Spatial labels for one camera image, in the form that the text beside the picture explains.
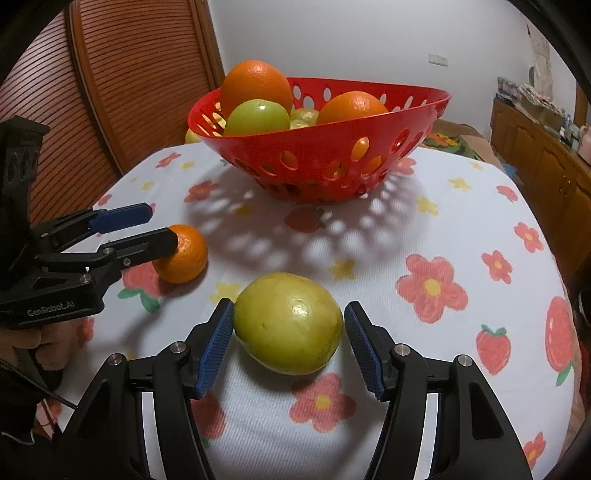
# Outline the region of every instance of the flower pattern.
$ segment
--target flower pattern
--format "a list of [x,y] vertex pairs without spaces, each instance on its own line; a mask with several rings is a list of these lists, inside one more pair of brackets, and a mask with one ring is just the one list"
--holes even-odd
[[212,192],[217,189],[217,183],[214,183],[210,180],[203,181],[201,183],[197,183],[189,188],[189,193],[185,197],[184,202],[198,202],[200,200],[207,200]]
[[401,173],[402,175],[412,175],[414,173],[413,166],[416,164],[417,162],[415,162],[412,158],[404,157],[394,164],[391,171],[395,173]]
[[488,273],[493,280],[511,283],[510,273],[513,272],[513,267],[505,260],[501,252],[495,250],[492,255],[482,254],[482,261],[488,267]]
[[103,195],[98,202],[96,202],[96,204],[99,207],[102,207],[103,205],[106,205],[106,203],[111,200],[113,196],[110,193],[107,193],[106,195]]
[[211,390],[201,400],[191,400],[191,412],[206,448],[210,446],[209,440],[217,440],[223,435],[226,414]]
[[152,262],[143,263],[123,271],[124,289],[117,295],[120,299],[130,299],[139,295],[142,305],[148,312],[160,308],[160,297],[170,293],[174,285],[160,278]]
[[535,228],[530,228],[525,223],[519,222],[513,230],[523,240],[525,249],[529,253],[544,249],[544,244],[540,241],[540,234]]
[[76,338],[78,338],[78,348],[82,348],[86,342],[90,342],[95,334],[94,318],[84,317],[76,327]]
[[172,152],[170,155],[168,155],[167,157],[164,157],[162,160],[160,160],[158,162],[158,164],[156,165],[156,168],[164,168],[164,167],[168,167],[170,165],[170,163],[175,159],[175,158],[179,158],[181,155],[179,153],[176,152]]
[[511,203],[514,203],[519,199],[519,197],[513,191],[513,189],[505,185],[497,185],[496,191],[499,192],[501,195],[507,197],[511,201]]
[[530,470],[533,470],[535,467],[535,462],[546,448],[546,441],[544,440],[544,434],[539,432],[538,435],[535,436],[533,442],[527,442],[523,447],[523,453],[525,454],[525,458],[527,458],[527,463],[530,466]]
[[406,259],[410,275],[396,282],[398,294],[414,305],[419,320],[435,323],[441,319],[444,309],[464,310],[468,305],[466,291],[453,281],[454,269],[443,257],[432,261],[421,255]]
[[312,427],[319,433],[332,431],[341,420],[355,414],[357,405],[348,395],[340,393],[342,380],[336,373],[328,373],[315,382],[298,380],[291,386],[295,402],[290,408],[290,419],[294,423],[312,421]]

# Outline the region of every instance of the tablecloth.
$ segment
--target tablecloth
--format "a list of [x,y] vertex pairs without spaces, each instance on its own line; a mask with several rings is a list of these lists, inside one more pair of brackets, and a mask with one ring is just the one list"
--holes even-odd
[[[193,144],[151,155],[96,207],[138,202],[154,209],[149,224],[73,251],[188,223],[207,239],[209,266],[176,288],[159,282],[151,264],[126,270],[104,311],[82,321],[80,351],[59,389],[69,400],[79,401],[111,353],[154,355],[205,322],[219,299],[235,300],[263,273],[289,271],[325,286],[341,308],[360,301],[375,324],[424,356],[470,355],[514,425],[534,479],[556,463],[575,390],[574,333],[548,244],[497,168],[418,148],[363,197],[302,206],[270,198]],[[164,479],[144,395],[151,474]],[[328,365],[303,378],[266,370],[233,338],[213,391],[191,407],[219,480],[358,480],[387,405],[367,392],[343,335]],[[69,415],[64,408],[62,427]],[[436,417],[429,395],[416,479],[428,476]]]

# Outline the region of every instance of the orange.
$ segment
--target orange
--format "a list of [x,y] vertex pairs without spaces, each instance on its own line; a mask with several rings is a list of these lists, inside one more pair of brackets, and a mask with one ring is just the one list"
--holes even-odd
[[178,237],[172,255],[152,261],[160,277],[169,283],[185,283],[197,278],[207,264],[207,243],[199,231],[190,225],[172,225]]
[[333,98],[320,113],[316,125],[340,122],[364,116],[388,113],[386,107],[373,95],[365,92],[347,92]]
[[263,61],[246,60],[236,65],[222,83],[220,105],[223,117],[228,119],[238,105],[255,99],[279,103],[291,112],[293,96],[283,74]]

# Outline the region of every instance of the red plastic bowl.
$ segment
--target red plastic bowl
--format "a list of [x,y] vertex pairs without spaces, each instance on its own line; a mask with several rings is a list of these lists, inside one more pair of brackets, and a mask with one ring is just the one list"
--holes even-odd
[[[302,77],[288,80],[295,108],[301,108],[304,98],[310,97],[320,110],[326,99],[360,90],[379,98],[390,113],[222,138],[225,121],[218,89],[195,103],[187,123],[207,146],[254,177],[274,197],[298,203],[342,202],[375,188],[423,141],[451,98],[444,90],[411,85]],[[352,150],[363,137],[369,140],[369,149],[353,161]]]

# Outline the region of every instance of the white wall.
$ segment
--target white wall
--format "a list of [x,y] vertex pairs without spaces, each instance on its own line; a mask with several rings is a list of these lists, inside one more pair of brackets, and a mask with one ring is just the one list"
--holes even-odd
[[[255,58],[287,76],[439,87],[453,95],[444,117],[483,134],[497,76],[527,82],[533,65],[525,18],[507,0],[209,0],[209,6],[226,71]],[[449,67],[430,65],[428,53],[448,57]],[[574,110],[570,72],[553,63],[554,91]]]

